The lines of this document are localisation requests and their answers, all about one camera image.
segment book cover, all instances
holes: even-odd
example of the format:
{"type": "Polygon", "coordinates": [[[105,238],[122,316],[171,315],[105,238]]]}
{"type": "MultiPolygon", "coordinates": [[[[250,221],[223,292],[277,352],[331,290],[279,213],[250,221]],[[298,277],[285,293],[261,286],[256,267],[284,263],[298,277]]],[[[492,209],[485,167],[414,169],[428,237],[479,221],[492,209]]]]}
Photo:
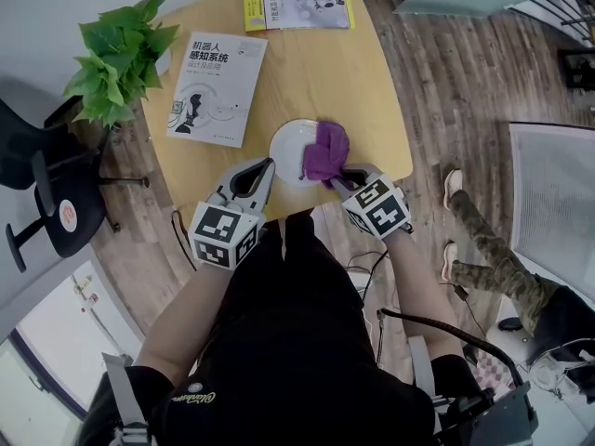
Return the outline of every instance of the book cover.
{"type": "Polygon", "coordinates": [[[267,40],[191,35],[179,71],[167,134],[242,147],[267,40]]]}
{"type": "Polygon", "coordinates": [[[244,0],[245,29],[354,28],[350,0],[244,0]]]}

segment gray strap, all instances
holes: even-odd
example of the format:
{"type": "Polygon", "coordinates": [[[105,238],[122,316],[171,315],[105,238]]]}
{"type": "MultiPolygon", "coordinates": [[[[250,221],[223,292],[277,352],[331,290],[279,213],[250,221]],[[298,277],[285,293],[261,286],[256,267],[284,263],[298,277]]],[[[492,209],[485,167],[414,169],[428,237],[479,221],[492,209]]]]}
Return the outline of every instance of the gray strap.
{"type": "MultiPolygon", "coordinates": [[[[425,391],[433,402],[436,397],[436,386],[434,384],[434,372],[431,370],[430,354],[428,353],[426,339],[421,335],[416,335],[415,337],[409,337],[407,341],[409,342],[409,349],[411,350],[416,386],[425,391]]],[[[436,434],[439,433],[442,428],[436,410],[434,410],[434,415],[434,434],[436,434]]]]}
{"type": "Polygon", "coordinates": [[[130,385],[130,379],[124,369],[126,359],[108,355],[107,353],[103,353],[102,355],[108,370],[110,383],[112,384],[115,403],[122,417],[122,424],[125,427],[134,425],[135,423],[146,426],[147,422],[142,415],[137,399],[134,396],[132,385],[130,385]]]}

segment purple towel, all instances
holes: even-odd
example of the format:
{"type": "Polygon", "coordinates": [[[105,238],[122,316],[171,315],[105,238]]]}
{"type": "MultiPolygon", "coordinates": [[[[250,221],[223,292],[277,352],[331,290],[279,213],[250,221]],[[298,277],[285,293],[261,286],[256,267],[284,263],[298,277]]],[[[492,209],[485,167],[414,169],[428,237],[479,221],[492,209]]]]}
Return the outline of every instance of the purple towel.
{"type": "Polygon", "coordinates": [[[304,175],[308,180],[321,180],[331,190],[333,186],[329,180],[341,174],[349,153],[350,138],[345,129],[337,123],[319,121],[316,143],[304,149],[304,175]]]}

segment wooden table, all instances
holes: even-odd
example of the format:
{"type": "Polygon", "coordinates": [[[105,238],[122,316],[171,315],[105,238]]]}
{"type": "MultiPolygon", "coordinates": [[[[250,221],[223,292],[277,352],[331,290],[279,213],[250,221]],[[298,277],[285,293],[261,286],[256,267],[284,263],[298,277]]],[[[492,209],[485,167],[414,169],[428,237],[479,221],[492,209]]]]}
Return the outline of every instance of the wooden table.
{"type": "MultiPolygon", "coordinates": [[[[352,30],[283,30],[248,36],[269,40],[248,117],[244,146],[233,149],[166,136],[180,65],[191,32],[246,35],[243,0],[201,0],[164,16],[180,24],[163,89],[142,101],[165,182],[184,223],[213,191],[219,176],[242,161],[269,155],[277,129],[293,119],[331,120],[350,137],[348,163],[371,163],[393,180],[411,174],[403,117],[389,68],[363,0],[352,0],[352,30]]],[[[288,186],[276,177],[266,215],[288,216],[335,200],[322,185],[288,186]]]]}

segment wooden floor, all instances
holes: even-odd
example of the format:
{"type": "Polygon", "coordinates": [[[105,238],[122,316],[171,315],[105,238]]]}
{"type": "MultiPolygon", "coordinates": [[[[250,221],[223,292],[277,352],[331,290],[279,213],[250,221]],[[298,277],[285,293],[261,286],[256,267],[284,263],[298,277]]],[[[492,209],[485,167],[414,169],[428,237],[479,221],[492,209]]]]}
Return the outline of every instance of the wooden floor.
{"type": "MultiPolygon", "coordinates": [[[[509,238],[512,221],[512,161],[509,121],[593,125],[593,96],[569,92],[556,63],[558,48],[572,40],[508,11],[489,19],[395,16],[391,1],[367,1],[401,107],[414,172],[400,183],[413,214],[415,237],[438,276],[442,251],[457,241],[461,260],[481,263],[469,239],[442,206],[442,180],[453,166],[465,174],[465,186],[495,231],[509,238]]],[[[156,161],[142,111],[111,140],[104,170],[112,177],[149,175],[152,186],[107,187],[104,196],[118,234],[104,224],[92,244],[133,317],[143,331],[188,280],[191,269],[170,225],[174,209],[156,161]]],[[[340,205],[315,211],[317,232],[337,259],[383,245],[351,227],[340,205]]],[[[357,260],[370,267],[377,255],[357,260]]],[[[445,285],[465,330],[477,334],[467,307],[445,285]]],[[[498,299],[472,292],[476,317],[486,327],[498,299]]],[[[368,298],[366,318],[377,338],[375,311],[398,307],[389,261],[383,261],[368,298]]],[[[399,321],[389,320],[382,362],[387,371],[407,378],[409,363],[399,321]]]]}

